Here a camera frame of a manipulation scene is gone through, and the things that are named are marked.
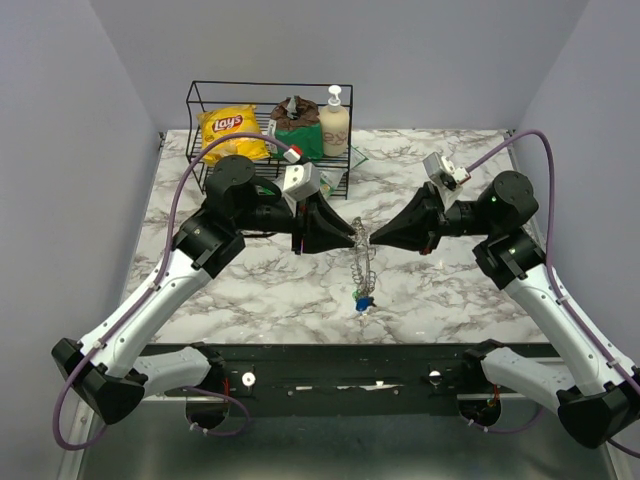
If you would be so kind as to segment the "metal disc keyring organizer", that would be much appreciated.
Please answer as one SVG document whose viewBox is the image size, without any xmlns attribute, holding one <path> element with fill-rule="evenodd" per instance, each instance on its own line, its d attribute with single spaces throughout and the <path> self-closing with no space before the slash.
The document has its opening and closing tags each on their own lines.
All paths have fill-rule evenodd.
<svg viewBox="0 0 640 480">
<path fill-rule="evenodd" d="M 376 250 L 369 244 L 368 231 L 361 217 L 356 217 L 351 226 L 355 230 L 351 277 L 355 290 L 360 292 L 359 297 L 371 296 L 377 281 L 376 272 L 372 269 L 372 261 L 375 258 Z"/>
</svg>

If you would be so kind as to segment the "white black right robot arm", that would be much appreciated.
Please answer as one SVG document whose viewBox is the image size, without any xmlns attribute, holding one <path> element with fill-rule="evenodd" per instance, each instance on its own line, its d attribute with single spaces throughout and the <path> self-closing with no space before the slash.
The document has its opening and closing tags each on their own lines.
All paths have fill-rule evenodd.
<svg viewBox="0 0 640 480">
<path fill-rule="evenodd" d="M 534 320 L 568 370 L 487 340 L 466 351 L 462 384 L 474 392 L 491 384 L 518 392 L 555 413 L 580 445 L 595 449 L 638 420 L 633 386 L 639 369 L 597 332 L 548 268 L 542 248 L 523 228 L 537 209 L 531 182 L 515 171 L 498 174 L 476 200 L 450 207 L 427 182 L 369 241 L 426 255 L 443 237 L 483 236 L 473 249 L 477 265 Z"/>
</svg>

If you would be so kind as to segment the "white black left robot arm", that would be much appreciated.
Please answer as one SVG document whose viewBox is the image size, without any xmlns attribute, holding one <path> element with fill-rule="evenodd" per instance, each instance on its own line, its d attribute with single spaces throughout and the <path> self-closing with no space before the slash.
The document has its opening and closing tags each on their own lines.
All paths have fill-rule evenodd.
<svg viewBox="0 0 640 480">
<path fill-rule="evenodd" d="M 142 352 L 173 313 L 242 252 L 244 232 L 288 234 L 297 255 L 353 246 L 354 229 L 324 199 L 318 178 L 313 164 L 294 164 L 277 186 L 248 158 L 223 158 L 206 179 L 200 208 L 169 231 L 168 253 L 146 282 L 81 339 L 54 345 L 61 374 L 105 424 L 123 420 L 151 395 L 182 387 L 209 395 L 220 387 L 219 363 L 203 346 Z"/>
</svg>

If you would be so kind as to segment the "green white snack pouch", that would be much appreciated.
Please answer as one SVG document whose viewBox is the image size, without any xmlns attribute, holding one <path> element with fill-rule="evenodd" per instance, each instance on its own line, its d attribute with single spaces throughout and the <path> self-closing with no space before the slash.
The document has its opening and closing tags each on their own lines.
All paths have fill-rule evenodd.
<svg viewBox="0 0 640 480">
<path fill-rule="evenodd" d="M 338 189 L 340 182 L 345 173 L 348 170 L 345 169 L 320 169 L 320 192 L 324 198 L 329 198 Z M 282 190 L 284 184 L 285 174 L 279 175 L 273 180 L 274 185 Z M 265 187 L 256 187 L 258 194 L 260 195 L 274 195 L 275 193 Z"/>
</svg>

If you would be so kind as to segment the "green white card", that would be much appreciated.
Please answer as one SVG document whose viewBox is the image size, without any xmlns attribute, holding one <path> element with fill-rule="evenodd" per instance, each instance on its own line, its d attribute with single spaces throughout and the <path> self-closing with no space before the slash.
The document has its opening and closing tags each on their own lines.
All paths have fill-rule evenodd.
<svg viewBox="0 0 640 480">
<path fill-rule="evenodd" d="M 356 146 L 350 147 L 350 163 L 349 163 L 350 170 L 357 168 L 358 166 L 360 166 L 361 164 L 365 163 L 368 160 L 369 160 L 368 156 L 365 153 L 363 153 L 360 149 L 358 149 Z"/>
</svg>

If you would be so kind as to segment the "blue key tag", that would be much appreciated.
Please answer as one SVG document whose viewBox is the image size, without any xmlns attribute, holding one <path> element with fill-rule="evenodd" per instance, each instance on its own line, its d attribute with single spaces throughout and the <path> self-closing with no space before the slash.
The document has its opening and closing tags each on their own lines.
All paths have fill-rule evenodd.
<svg viewBox="0 0 640 480">
<path fill-rule="evenodd" d="M 359 297 L 355 301 L 355 310 L 359 313 L 364 313 L 368 309 L 374 306 L 375 306 L 375 301 L 373 296 Z"/>
</svg>

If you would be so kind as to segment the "green brown coffee bag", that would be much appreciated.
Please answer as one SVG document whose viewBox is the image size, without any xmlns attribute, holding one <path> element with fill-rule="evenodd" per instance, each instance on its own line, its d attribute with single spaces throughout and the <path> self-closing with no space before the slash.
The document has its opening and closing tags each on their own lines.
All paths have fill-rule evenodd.
<svg viewBox="0 0 640 480">
<path fill-rule="evenodd" d="M 319 108 L 311 100 L 294 95 L 281 101 L 270 114 L 267 132 L 286 145 L 298 147 L 311 160 L 324 155 Z"/>
</svg>

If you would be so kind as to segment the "cream soap pump bottle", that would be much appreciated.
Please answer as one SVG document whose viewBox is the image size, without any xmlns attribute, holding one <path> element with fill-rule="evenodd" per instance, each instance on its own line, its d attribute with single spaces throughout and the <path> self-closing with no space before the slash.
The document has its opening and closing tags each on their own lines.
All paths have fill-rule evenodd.
<svg viewBox="0 0 640 480">
<path fill-rule="evenodd" d="M 350 115 L 342 105 L 339 85 L 328 87 L 327 104 L 319 109 L 323 151 L 328 157 L 342 155 L 348 147 Z"/>
</svg>

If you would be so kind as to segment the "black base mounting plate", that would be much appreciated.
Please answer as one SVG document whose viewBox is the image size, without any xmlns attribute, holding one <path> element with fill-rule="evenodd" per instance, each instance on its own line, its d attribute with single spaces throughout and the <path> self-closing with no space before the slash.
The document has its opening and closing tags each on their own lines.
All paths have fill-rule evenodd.
<svg viewBox="0 0 640 480">
<path fill-rule="evenodd" d="M 142 354 L 203 346 L 218 352 L 233 367 L 267 375 L 266 381 L 250 391 L 241 392 L 241 377 L 233 376 L 231 389 L 222 393 L 194 387 L 165 392 L 187 397 L 187 416 L 204 426 L 215 425 L 227 414 L 345 417 L 468 413 L 481 423 L 492 424 L 501 413 L 499 405 L 489 404 L 495 388 L 520 393 L 496 384 L 462 390 L 447 384 L 436 387 L 424 380 L 427 370 L 452 369 L 466 351 L 479 344 L 150 344 Z M 505 345 L 553 369 L 567 369 L 548 344 Z"/>
</svg>

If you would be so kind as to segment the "aluminium frame rail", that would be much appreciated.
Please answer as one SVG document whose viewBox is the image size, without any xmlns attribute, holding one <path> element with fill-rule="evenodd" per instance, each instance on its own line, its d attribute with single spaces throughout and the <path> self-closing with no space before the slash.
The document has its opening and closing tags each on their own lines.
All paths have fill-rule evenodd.
<svg viewBox="0 0 640 480">
<path fill-rule="evenodd" d="M 98 411 L 108 423 L 115 423 L 142 399 L 174 389 L 211 389 L 213 393 L 229 391 L 229 381 L 240 376 L 241 392 L 250 391 L 267 380 L 244 367 L 233 367 L 216 351 L 187 347 L 179 351 L 142 356 L 118 374 L 105 363 L 89 363 L 74 382 L 74 389 Z M 561 390 L 580 390 L 578 378 L 569 369 L 553 369 L 502 346 L 476 358 L 470 351 L 460 357 L 452 369 L 434 367 L 424 380 L 462 390 L 478 390 L 495 383 L 517 391 L 542 404 L 556 402 Z"/>
</svg>

